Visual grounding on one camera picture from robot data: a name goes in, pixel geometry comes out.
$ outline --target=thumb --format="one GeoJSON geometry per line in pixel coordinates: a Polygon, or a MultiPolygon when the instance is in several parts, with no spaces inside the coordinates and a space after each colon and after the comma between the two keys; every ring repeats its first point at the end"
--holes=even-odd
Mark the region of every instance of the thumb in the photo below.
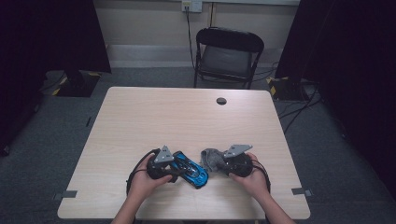
{"type": "Polygon", "coordinates": [[[164,177],[161,177],[160,179],[157,179],[158,185],[163,185],[168,183],[172,179],[171,175],[166,175],[164,177]]]}

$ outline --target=handheld controller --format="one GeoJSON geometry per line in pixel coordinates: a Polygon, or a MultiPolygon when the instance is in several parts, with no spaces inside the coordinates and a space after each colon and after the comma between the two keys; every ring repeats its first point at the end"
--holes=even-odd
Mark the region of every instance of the handheld controller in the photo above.
{"type": "Polygon", "coordinates": [[[167,146],[162,149],[153,150],[155,156],[148,160],[148,175],[152,179],[159,179],[166,175],[171,175],[172,179],[169,182],[175,183],[180,171],[166,169],[166,167],[174,161],[174,157],[167,146]]]}
{"type": "Polygon", "coordinates": [[[177,177],[182,174],[184,171],[175,171],[171,169],[166,169],[166,167],[174,160],[169,148],[167,146],[163,146],[162,149],[152,149],[149,153],[147,153],[140,162],[136,165],[136,167],[129,174],[128,180],[126,181],[126,194],[128,194],[129,189],[131,188],[132,180],[134,179],[134,175],[142,170],[137,170],[140,163],[151,153],[154,153],[155,156],[151,157],[148,160],[147,172],[149,177],[152,179],[159,179],[166,175],[171,175],[172,179],[169,182],[175,183],[177,181],[177,177]]]}
{"type": "Polygon", "coordinates": [[[224,170],[226,175],[233,173],[242,177],[250,175],[253,170],[251,158],[245,154],[245,151],[253,148],[250,145],[232,145],[230,149],[224,152],[224,161],[226,163],[224,170]]]}

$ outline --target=person's right hand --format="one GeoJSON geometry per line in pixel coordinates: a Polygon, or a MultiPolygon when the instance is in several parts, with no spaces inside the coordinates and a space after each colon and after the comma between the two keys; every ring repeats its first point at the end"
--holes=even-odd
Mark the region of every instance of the person's right hand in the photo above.
{"type": "MultiPolygon", "coordinates": [[[[250,152],[248,152],[247,155],[249,155],[249,157],[253,160],[254,165],[260,166],[256,162],[257,157],[255,155],[250,152]]],[[[263,194],[269,194],[265,176],[262,171],[256,168],[253,168],[251,174],[246,177],[241,177],[233,173],[230,173],[229,177],[235,182],[241,184],[245,190],[255,199],[257,199],[260,195],[262,196],[263,194]]]]}

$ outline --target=blue toy car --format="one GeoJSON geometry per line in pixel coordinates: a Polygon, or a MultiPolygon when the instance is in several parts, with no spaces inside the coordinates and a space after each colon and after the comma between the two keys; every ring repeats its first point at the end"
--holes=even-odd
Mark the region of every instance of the blue toy car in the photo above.
{"type": "Polygon", "coordinates": [[[200,189],[207,183],[209,175],[204,168],[191,161],[181,151],[175,152],[173,156],[174,161],[171,162],[170,167],[176,171],[184,171],[180,175],[183,179],[192,184],[196,189],[200,189]]]}

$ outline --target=black chair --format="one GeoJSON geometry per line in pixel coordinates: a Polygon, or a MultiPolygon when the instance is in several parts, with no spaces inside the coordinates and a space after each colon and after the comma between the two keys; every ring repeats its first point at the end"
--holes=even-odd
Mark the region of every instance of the black chair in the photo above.
{"type": "Polygon", "coordinates": [[[196,42],[194,88],[200,75],[201,79],[208,76],[243,82],[244,86],[248,83],[250,89],[264,49],[261,38],[249,32],[209,27],[198,32],[196,42]]]}

